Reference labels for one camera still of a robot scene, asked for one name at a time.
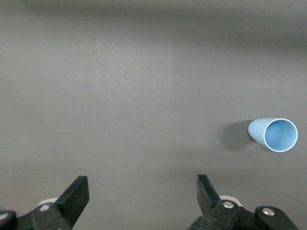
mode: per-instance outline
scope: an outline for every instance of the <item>bolt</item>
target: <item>bolt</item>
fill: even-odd
[[[43,211],[46,211],[50,208],[49,205],[43,205],[42,207],[39,208],[39,211],[43,212]]]
[[[233,208],[235,205],[231,203],[230,201],[224,201],[223,205],[225,208]]]
[[[272,209],[268,208],[268,207],[265,207],[265,208],[262,210],[262,212],[263,212],[265,215],[267,215],[267,216],[274,216],[274,215],[275,215],[275,212],[274,212]]]
[[[4,220],[5,218],[7,218],[8,215],[9,215],[8,213],[3,213],[3,214],[1,214],[1,215],[0,215],[0,221],[1,221],[1,220]]]

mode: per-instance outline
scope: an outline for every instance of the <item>screw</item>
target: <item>screw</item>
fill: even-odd
[[[225,208],[233,208],[235,205],[231,203],[230,201],[224,201],[223,205]]]
[[[265,215],[267,215],[267,216],[274,216],[274,215],[275,215],[275,212],[274,212],[272,209],[268,208],[268,207],[265,207],[265,208],[262,210],[262,212],[263,212]]]
[[[49,205],[43,205],[42,207],[39,208],[39,211],[43,212],[43,211],[46,211],[50,208]]]
[[[9,215],[8,213],[1,214],[1,215],[0,215],[0,221],[1,221],[1,220],[4,220],[5,218],[7,218],[8,215]]]

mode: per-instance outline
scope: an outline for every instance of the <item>white cup rim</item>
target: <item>white cup rim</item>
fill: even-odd
[[[296,132],[295,141],[293,142],[293,144],[292,144],[289,148],[284,149],[284,150],[272,149],[272,148],[268,145],[267,141],[265,140],[265,133],[266,133],[266,131],[267,131],[267,128],[268,128],[268,127],[270,126],[270,124],[272,124],[273,122],[275,122],[275,121],[280,121],[280,120],[284,120],[284,121],[289,122],[291,125],[293,125],[293,127],[294,127],[294,129],[295,129],[295,132]],[[288,119],[285,119],[285,118],[276,118],[276,119],[272,120],[270,123],[268,123],[268,125],[265,127],[264,132],[263,132],[263,140],[264,140],[264,143],[265,143],[266,147],[268,147],[270,150],[273,150],[273,151],[275,151],[275,152],[286,152],[286,151],[290,150],[290,149],[296,144],[297,138],[298,138],[298,131],[297,131],[297,128],[296,128],[295,124],[294,124],[292,121],[289,121]]]

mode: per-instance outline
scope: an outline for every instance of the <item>light blue plastic cup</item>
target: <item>light blue plastic cup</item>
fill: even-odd
[[[298,137],[295,125],[284,118],[261,118],[252,121],[248,132],[261,145],[275,152],[291,149]]]

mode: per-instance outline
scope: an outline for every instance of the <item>silver screw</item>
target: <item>silver screw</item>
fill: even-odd
[[[43,205],[42,207],[39,208],[39,211],[43,212],[43,211],[46,211],[50,208],[49,205]]]
[[[224,201],[223,205],[225,208],[233,208],[235,205],[229,201]]]
[[[1,214],[0,215],[0,220],[4,220],[5,218],[7,218],[8,217],[8,213],[4,213],[4,214]]]
[[[268,207],[265,207],[265,208],[262,210],[262,212],[263,212],[265,215],[267,215],[267,216],[274,216],[274,215],[275,215],[275,212],[274,212],[272,209],[268,208]]]

